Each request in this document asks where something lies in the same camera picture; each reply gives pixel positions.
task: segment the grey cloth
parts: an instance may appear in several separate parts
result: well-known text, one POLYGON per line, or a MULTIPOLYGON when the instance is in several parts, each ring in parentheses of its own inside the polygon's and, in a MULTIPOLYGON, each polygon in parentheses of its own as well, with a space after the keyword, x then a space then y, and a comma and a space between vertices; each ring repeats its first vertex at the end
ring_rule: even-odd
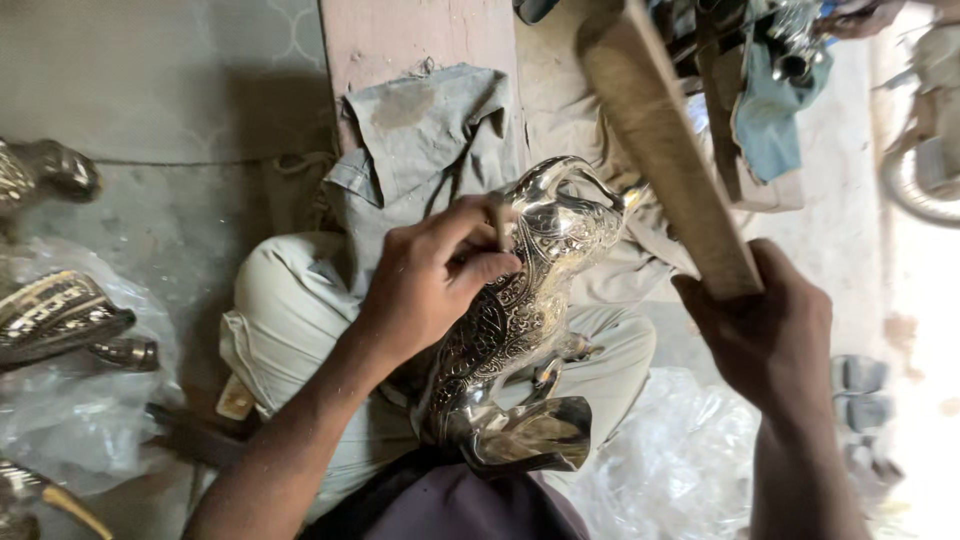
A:
POLYGON ((810 68, 809 84, 793 86, 774 80, 766 45, 754 42, 747 51, 747 88, 733 111, 734 137, 754 176, 766 184, 801 167, 794 115, 809 107, 827 84, 833 57, 821 51, 824 59, 810 68))
POLYGON ((458 64, 346 99, 366 149, 334 165, 324 192, 347 232, 347 259, 336 263, 359 297, 389 229, 515 182, 520 171, 503 72, 458 64))

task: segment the concrete floor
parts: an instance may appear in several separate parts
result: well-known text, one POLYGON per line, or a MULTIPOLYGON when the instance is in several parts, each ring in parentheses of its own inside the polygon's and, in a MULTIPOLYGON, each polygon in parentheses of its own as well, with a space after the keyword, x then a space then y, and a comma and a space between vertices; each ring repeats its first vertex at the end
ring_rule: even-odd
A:
MULTIPOLYGON (((824 94, 799 116, 806 208, 760 215, 750 223, 746 234, 774 238, 804 273, 830 294, 834 302, 836 354, 887 357, 884 319, 891 305, 890 283, 884 282, 882 206, 876 190, 867 107, 869 47, 866 42, 840 43, 832 51, 836 63, 824 94)), ((193 389, 191 396, 198 404, 209 403, 225 376, 216 350, 216 329, 220 313, 230 307, 233 273, 246 253, 271 234, 258 169, 257 164, 106 165, 102 170, 107 188, 100 201, 87 207, 45 204, 26 216, 19 234, 51 234, 81 243, 124 277, 151 288, 170 310, 186 351, 183 376, 186 386, 193 389)), ((915 236, 927 233, 915 230, 914 224, 904 227, 904 231, 913 228, 910 234, 915 236)), ((924 245, 927 254, 936 252, 943 242, 956 239, 955 235, 942 234, 929 238, 937 240, 924 245)), ((937 268, 941 269, 939 273, 912 273, 912 282, 942 278, 946 266, 937 268)), ((921 289, 926 302, 935 304, 935 291, 929 287, 921 289)), ((924 309, 931 308, 924 304, 924 309)), ((689 367, 700 383, 720 382, 703 340, 669 285, 661 287, 638 309, 648 314, 658 329, 654 365, 689 367)), ((940 320, 941 326, 924 326, 924 335, 949 334, 950 328, 943 326, 947 319, 931 320, 940 320)), ((920 354, 918 347, 916 362, 920 361, 920 354)), ((932 352, 923 355, 936 356, 932 352)), ((919 400, 930 385, 936 385, 938 395, 947 396, 946 383, 934 378, 948 373, 938 369, 924 365, 927 386, 910 386, 902 392, 904 399, 919 400)), ((938 423, 924 424, 922 428, 905 428, 904 433, 918 437, 913 446, 920 441, 947 442, 937 433, 944 422, 956 424, 956 407, 951 408, 950 404, 957 398, 953 399, 954 402, 918 402, 922 403, 916 405, 918 415, 926 415, 930 407, 939 406, 953 411, 953 416, 945 414, 944 419, 938 417, 938 423)), ((948 447, 938 448, 946 452, 948 447)), ((917 461, 923 452, 915 448, 913 455, 917 461)), ((913 495, 907 494, 907 499, 920 497, 917 494, 923 491, 914 486, 913 474, 913 470, 907 470, 911 483, 904 487, 913 486, 913 495)), ((923 474, 935 476, 937 470, 925 470, 923 474)), ((187 515, 193 477, 190 467, 174 466, 161 475, 125 484, 91 503, 120 538, 175 538, 187 515)), ((936 508, 930 506, 918 515, 928 515, 936 508)), ((88 537, 60 517, 45 516, 44 520, 48 530, 56 532, 48 537, 88 537)))

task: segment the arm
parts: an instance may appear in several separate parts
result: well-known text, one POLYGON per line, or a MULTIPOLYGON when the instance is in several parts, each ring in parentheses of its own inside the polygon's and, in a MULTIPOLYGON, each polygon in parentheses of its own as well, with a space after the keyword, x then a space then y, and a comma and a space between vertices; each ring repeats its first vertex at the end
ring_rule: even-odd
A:
POLYGON ((357 320, 290 402, 207 490, 189 539, 294 538, 350 417, 401 363, 440 340, 484 283, 515 272, 495 249, 489 203, 467 197, 387 234, 357 320))
POLYGON ((836 447, 829 382, 829 297, 769 240, 755 240, 767 292, 746 307, 711 300, 689 276, 674 284, 723 378, 760 409, 754 540, 867 540, 836 447))

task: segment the person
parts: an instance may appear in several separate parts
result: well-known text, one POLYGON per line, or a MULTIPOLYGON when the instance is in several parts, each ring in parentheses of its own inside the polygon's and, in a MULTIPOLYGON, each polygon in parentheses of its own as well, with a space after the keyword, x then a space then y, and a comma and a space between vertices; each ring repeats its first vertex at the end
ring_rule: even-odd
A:
MULTIPOLYGON (((486 282, 519 269, 513 255, 469 249, 472 238, 492 240, 486 204, 466 199, 388 234, 355 320, 213 482, 184 538, 300 534, 355 411, 397 366, 441 339, 486 282)), ((830 300, 772 242, 750 247, 766 285, 762 297, 732 307, 712 301, 691 277, 674 284, 721 375, 762 413, 751 537, 865 540, 834 440, 830 300)), ((314 524, 301 538, 586 538, 572 506, 536 475, 481 480, 463 463, 414 451, 324 515, 317 524, 327 528, 314 524)))

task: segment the floor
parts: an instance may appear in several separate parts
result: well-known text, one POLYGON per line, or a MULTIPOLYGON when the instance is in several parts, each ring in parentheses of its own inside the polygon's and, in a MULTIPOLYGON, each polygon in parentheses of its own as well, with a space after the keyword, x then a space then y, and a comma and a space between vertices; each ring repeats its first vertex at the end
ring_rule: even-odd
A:
MULTIPOLYGON (((550 16, 581 10, 581 3, 564 1, 550 16)), ((887 313, 920 321, 911 338, 907 369, 894 381, 901 420, 917 421, 897 422, 900 447, 894 456, 902 456, 907 481, 895 494, 900 505, 890 509, 900 513, 898 530, 903 534, 889 537, 944 537, 920 532, 929 532, 926 528, 932 526, 925 524, 950 510, 950 497, 937 499, 924 488, 939 483, 940 464, 949 463, 948 449, 957 448, 958 442, 960 398, 951 394, 949 381, 960 374, 956 362, 948 365, 944 352, 956 351, 951 331, 957 319, 950 317, 950 308, 960 302, 960 289, 948 274, 956 255, 942 249, 951 241, 955 245, 957 233, 932 230, 897 214, 892 221, 881 220, 890 210, 880 202, 873 168, 871 111, 866 105, 871 97, 870 45, 839 43, 831 50, 835 65, 829 84, 798 118, 806 208, 759 215, 745 234, 775 239, 830 294, 836 354, 889 357, 887 313), (889 271, 884 261, 890 250, 884 246, 891 237, 897 264, 889 271), (910 536, 914 530, 917 535, 910 536)), ((230 306, 232 273, 272 231, 259 167, 106 165, 107 188, 100 201, 87 207, 45 204, 26 216, 18 233, 79 242, 121 275, 154 291, 170 309, 187 352, 183 374, 188 396, 208 404, 225 376, 215 336, 219 314, 230 306)), ((638 309, 658 329, 655 366, 689 367, 701 384, 720 382, 706 346, 669 285, 638 309)), ((175 538, 187 515, 193 481, 190 467, 173 465, 90 502, 120 538, 175 538)), ((940 485, 958 483, 954 478, 940 485)), ((59 516, 44 514, 44 526, 50 538, 90 537, 59 516)))

